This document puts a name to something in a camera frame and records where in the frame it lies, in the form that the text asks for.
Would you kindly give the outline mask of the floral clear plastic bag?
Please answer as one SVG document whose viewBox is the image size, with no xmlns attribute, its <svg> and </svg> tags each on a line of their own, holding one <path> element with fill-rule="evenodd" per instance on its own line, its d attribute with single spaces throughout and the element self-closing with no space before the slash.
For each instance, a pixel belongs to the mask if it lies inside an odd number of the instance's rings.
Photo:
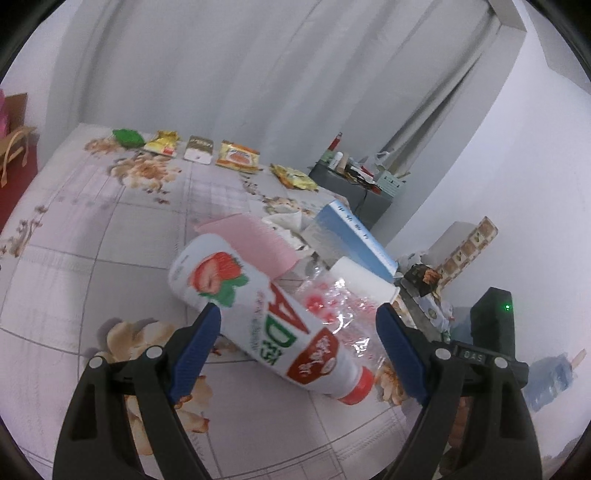
<svg viewBox="0 0 591 480">
<path fill-rule="evenodd" d="M 279 283 L 335 334 L 356 361 L 377 373 L 386 353 L 377 334 L 375 300 L 353 292 L 351 282 L 313 258 L 298 262 Z"/>
</svg>

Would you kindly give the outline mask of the white paper cup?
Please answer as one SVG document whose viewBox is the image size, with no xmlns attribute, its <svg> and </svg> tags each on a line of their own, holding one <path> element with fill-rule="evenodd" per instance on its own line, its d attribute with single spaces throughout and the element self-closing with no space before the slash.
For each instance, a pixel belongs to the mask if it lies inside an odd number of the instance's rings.
<svg viewBox="0 0 591 480">
<path fill-rule="evenodd" d="M 342 279 L 345 287 L 359 298 L 365 298 L 376 305 L 392 304 L 400 288 L 382 279 L 348 257 L 339 258 L 329 269 L 332 277 Z"/>
</svg>

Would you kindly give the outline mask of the blue white tissue box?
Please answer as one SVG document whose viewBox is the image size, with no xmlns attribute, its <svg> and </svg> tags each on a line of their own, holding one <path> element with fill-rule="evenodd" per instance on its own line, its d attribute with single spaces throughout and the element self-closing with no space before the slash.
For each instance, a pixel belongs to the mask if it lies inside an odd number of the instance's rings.
<svg viewBox="0 0 591 480">
<path fill-rule="evenodd" d="M 394 281 L 398 263 L 339 200 L 326 204 L 301 237 L 329 266 L 346 257 L 383 280 Z"/>
</svg>

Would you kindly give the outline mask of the strawberry AD milk bottle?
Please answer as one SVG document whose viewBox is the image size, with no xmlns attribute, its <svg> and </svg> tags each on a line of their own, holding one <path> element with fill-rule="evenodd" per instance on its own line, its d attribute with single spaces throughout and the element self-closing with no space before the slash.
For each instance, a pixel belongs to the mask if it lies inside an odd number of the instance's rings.
<svg viewBox="0 0 591 480">
<path fill-rule="evenodd" d="M 221 236 L 202 234 L 187 244 L 172 262 L 168 285 L 194 309 L 216 305 L 221 335 L 288 382 L 346 405 L 370 394 L 372 371 Z"/>
</svg>

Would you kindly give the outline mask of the pink mesh sponge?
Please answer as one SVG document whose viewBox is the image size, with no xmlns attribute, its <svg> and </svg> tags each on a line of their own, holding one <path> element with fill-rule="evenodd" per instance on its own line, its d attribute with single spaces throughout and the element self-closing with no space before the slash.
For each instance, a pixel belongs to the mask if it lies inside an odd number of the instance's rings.
<svg viewBox="0 0 591 480">
<path fill-rule="evenodd" d="M 262 219 L 250 214 L 201 222 L 194 227 L 197 234 L 221 236 L 238 252 L 242 260 L 270 279 L 280 278 L 300 261 L 296 249 Z"/>
</svg>

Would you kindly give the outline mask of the white box on floor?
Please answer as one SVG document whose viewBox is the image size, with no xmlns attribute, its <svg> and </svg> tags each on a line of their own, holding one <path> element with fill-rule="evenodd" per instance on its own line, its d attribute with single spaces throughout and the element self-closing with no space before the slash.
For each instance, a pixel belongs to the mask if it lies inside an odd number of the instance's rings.
<svg viewBox="0 0 591 480">
<path fill-rule="evenodd" d="M 451 329 L 455 321 L 453 306 L 435 294 L 414 297 L 414 301 L 442 335 L 443 340 L 449 343 L 452 339 Z"/>
</svg>

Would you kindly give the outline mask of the blue water jug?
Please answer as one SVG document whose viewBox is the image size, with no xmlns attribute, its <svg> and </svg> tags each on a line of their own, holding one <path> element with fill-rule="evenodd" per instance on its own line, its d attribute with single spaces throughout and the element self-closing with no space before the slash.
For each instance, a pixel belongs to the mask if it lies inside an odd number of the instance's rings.
<svg viewBox="0 0 591 480">
<path fill-rule="evenodd" d="M 586 350 L 582 349 L 571 359 L 561 354 L 534 362 L 530 366 L 528 383 L 523 388 L 528 408 L 539 412 L 569 389 L 574 381 L 574 370 L 586 355 Z"/>
</svg>

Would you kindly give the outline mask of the grey cabinet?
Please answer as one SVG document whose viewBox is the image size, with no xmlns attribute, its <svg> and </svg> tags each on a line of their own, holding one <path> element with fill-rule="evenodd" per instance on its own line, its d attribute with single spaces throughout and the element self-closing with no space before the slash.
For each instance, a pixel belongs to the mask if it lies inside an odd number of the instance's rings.
<svg viewBox="0 0 591 480">
<path fill-rule="evenodd" d="M 394 184 L 386 190 L 376 182 L 369 182 L 363 169 L 348 165 L 344 172 L 332 170 L 327 164 L 318 162 L 311 168 L 310 177 L 325 189 L 348 201 L 349 210 L 360 219 L 369 230 L 372 229 L 388 208 L 406 189 L 406 181 L 394 177 Z"/>
</svg>

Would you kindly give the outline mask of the green mesh basket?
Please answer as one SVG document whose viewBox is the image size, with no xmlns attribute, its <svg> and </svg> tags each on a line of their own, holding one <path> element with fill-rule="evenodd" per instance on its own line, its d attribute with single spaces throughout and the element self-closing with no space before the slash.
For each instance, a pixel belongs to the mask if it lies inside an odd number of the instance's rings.
<svg viewBox="0 0 591 480">
<path fill-rule="evenodd" d="M 377 187 L 385 194 L 396 197 L 400 194 L 405 185 L 406 180 L 397 177 L 394 174 L 391 174 L 390 171 L 384 170 L 381 171 L 375 178 L 375 182 Z"/>
</svg>

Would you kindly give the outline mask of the white small bottle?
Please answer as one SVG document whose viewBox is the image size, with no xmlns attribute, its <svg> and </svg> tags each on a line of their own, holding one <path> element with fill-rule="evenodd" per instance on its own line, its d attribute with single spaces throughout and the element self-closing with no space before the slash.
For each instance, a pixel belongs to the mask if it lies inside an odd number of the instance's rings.
<svg viewBox="0 0 591 480">
<path fill-rule="evenodd" d="M 337 166 L 339 165 L 339 162 L 341 162 L 343 155 L 344 153 L 342 153 L 341 151 L 336 152 L 334 157 L 332 157 L 332 160 L 329 161 L 329 169 L 335 170 L 335 168 L 337 168 Z"/>
</svg>

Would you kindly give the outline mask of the yellow crumpled packet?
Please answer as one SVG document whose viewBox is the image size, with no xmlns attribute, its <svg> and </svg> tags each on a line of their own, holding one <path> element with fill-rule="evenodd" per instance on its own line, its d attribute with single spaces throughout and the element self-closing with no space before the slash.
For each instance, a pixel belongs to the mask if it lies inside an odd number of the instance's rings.
<svg viewBox="0 0 591 480">
<path fill-rule="evenodd" d="M 300 170 L 284 167 L 283 165 L 270 165 L 270 171 L 287 189 L 317 191 L 318 184 Z"/>
</svg>

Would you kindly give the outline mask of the orange noodle packet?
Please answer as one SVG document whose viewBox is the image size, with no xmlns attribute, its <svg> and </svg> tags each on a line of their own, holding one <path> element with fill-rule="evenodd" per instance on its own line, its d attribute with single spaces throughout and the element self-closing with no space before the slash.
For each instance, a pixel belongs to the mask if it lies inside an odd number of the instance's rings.
<svg viewBox="0 0 591 480">
<path fill-rule="evenodd" d="M 242 173 L 256 173 L 259 171 L 259 151 L 223 140 L 215 165 Z"/>
</svg>

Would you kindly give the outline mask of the yellow snack packet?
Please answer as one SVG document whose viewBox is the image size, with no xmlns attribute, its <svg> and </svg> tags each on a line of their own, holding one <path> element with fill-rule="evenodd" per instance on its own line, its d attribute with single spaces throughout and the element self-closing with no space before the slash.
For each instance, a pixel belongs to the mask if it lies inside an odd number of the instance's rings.
<svg viewBox="0 0 591 480">
<path fill-rule="evenodd" d="M 143 145 L 142 149 L 156 155 L 174 157 L 180 140 L 181 137 L 176 131 L 158 130 L 155 136 Z"/>
</svg>

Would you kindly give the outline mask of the white curtain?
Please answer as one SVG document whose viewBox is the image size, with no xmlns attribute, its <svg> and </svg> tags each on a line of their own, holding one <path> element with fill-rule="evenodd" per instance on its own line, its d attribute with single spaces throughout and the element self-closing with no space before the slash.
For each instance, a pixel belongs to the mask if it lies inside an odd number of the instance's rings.
<svg viewBox="0 0 591 480">
<path fill-rule="evenodd" d="M 500 27 L 486 1 L 84 1 L 41 136 L 174 130 L 303 169 L 335 138 L 410 161 Z"/>
</svg>

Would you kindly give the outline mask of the brown cardboard box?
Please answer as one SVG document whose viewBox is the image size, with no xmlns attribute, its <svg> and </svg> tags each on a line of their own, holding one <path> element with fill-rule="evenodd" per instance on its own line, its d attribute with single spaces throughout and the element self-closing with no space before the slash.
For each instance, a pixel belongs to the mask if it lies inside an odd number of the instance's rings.
<svg viewBox="0 0 591 480">
<path fill-rule="evenodd" d="M 0 138 L 24 125 L 28 95 L 26 93 L 7 96 L 0 90 Z"/>
</svg>

